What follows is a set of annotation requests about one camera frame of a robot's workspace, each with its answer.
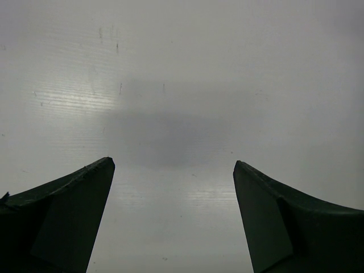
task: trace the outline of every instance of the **white table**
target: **white table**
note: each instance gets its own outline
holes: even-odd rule
[[[1,0],[0,194],[109,155],[88,272],[252,272],[236,160],[364,208],[361,2]]]

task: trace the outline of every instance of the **white surface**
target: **white surface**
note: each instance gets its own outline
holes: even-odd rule
[[[236,160],[364,208],[362,11],[359,0],[1,0],[0,192],[109,155],[88,272],[251,272]]]

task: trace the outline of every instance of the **dark plastic part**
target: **dark plastic part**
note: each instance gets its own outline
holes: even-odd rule
[[[103,158],[0,199],[0,272],[86,273],[114,170]]]
[[[364,211],[306,195],[239,161],[234,182],[255,273],[364,272]]]

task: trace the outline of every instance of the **black object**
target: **black object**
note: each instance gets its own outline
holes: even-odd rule
[[[1,273],[85,273],[115,165],[103,158],[0,199]]]
[[[234,182],[255,273],[364,272],[364,211],[309,196],[239,161]]]

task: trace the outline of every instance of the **scratched white surface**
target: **scratched white surface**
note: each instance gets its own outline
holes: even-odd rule
[[[360,0],[0,1],[0,192],[103,156],[88,272],[252,272],[243,160],[364,209]]]

